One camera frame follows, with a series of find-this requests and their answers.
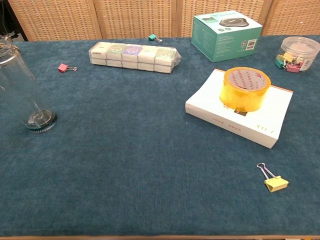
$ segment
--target teal box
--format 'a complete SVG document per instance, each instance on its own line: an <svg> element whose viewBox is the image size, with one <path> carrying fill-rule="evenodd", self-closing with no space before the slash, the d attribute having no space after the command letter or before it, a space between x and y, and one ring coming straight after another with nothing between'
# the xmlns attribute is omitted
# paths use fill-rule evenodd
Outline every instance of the teal box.
<svg viewBox="0 0 320 240"><path fill-rule="evenodd" d="M191 42L210 61L252 55L262 25L234 10L193 17Z"/></svg>

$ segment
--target table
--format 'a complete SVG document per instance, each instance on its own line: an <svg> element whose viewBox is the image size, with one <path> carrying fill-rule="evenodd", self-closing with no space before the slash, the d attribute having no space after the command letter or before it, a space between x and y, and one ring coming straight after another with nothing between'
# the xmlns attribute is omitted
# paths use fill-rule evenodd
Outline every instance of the table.
<svg viewBox="0 0 320 240"><path fill-rule="evenodd" d="M92 65L98 40L17 43L58 120L31 133L0 97L0 236L319 238L320 57L303 73L277 68L285 37L217 63L190 38L109 41L177 48L171 74ZM239 66L293 91L272 149L185 113L214 69ZM270 193L259 162L288 187Z"/></svg>

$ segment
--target tape roll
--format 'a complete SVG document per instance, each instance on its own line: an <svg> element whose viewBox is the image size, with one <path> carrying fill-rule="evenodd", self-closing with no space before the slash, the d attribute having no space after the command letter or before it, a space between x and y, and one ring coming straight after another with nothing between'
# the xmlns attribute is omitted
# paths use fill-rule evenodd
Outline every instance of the tape roll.
<svg viewBox="0 0 320 240"><path fill-rule="evenodd" d="M250 67L234 67L224 73L220 100L240 112L258 110L271 85L262 71Z"/></svg>

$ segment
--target jar lid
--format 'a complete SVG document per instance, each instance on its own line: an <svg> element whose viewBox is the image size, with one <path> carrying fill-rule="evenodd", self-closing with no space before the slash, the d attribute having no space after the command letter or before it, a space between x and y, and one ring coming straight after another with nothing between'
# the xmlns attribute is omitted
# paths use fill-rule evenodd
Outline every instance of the jar lid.
<svg viewBox="0 0 320 240"><path fill-rule="evenodd" d="M283 40L281 47L293 55L316 56L320 50L320 43L302 36L290 36Z"/></svg>

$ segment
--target plastic wrapped pack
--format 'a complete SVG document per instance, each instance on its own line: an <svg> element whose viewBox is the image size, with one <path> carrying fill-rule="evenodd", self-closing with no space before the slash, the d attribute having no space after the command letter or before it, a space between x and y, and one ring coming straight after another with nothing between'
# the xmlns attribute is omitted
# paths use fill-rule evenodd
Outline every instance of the plastic wrapped pack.
<svg viewBox="0 0 320 240"><path fill-rule="evenodd" d="M181 56L174 47L98 42L89 50L90 63L170 74Z"/></svg>

